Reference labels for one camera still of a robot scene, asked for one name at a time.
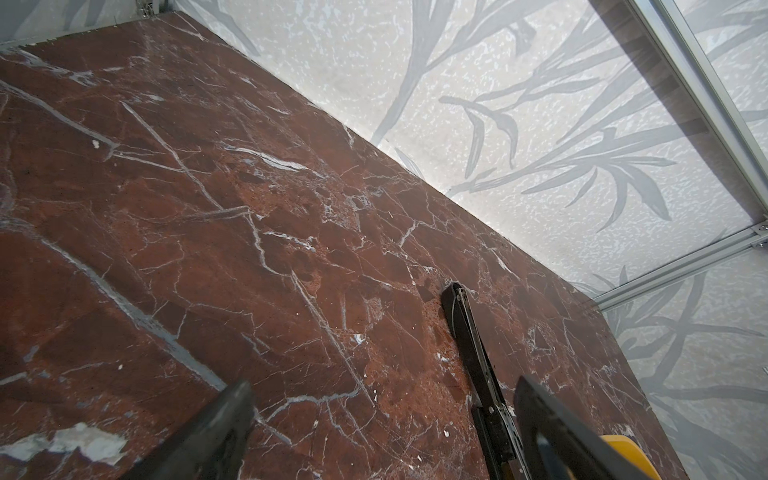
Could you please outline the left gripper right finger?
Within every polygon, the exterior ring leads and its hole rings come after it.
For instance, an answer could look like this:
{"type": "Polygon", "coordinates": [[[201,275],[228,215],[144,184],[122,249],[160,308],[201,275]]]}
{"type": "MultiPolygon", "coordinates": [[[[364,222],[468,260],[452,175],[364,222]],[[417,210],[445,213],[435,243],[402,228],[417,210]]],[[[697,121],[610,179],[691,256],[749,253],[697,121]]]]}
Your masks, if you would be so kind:
{"type": "Polygon", "coordinates": [[[532,377],[519,378],[514,409],[533,479],[647,477],[532,377]]]}

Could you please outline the black stapler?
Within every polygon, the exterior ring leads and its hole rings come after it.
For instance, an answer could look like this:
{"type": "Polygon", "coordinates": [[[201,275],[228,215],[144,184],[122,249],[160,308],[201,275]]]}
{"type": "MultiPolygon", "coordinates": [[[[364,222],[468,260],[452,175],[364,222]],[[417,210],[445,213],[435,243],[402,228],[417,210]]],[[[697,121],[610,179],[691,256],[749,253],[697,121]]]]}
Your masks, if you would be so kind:
{"type": "Polygon", "coordinates": [[[491,479],[528,479],[522,444],[479,330],[467,290],[458,282],[441,293],[449,331],[474,391],[471,415],[491,479]]]}

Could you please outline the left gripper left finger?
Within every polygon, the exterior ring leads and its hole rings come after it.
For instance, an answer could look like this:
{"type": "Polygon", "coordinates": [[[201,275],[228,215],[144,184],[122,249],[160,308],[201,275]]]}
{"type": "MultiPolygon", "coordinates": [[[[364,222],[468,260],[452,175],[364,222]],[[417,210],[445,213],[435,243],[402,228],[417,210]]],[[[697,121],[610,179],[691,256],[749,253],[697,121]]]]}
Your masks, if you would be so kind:
{"type": "Polygon", "coordinates": [[[253,429],[253,392],[240,380],[227,386],[124,479],[236,479],[253,429]]]}

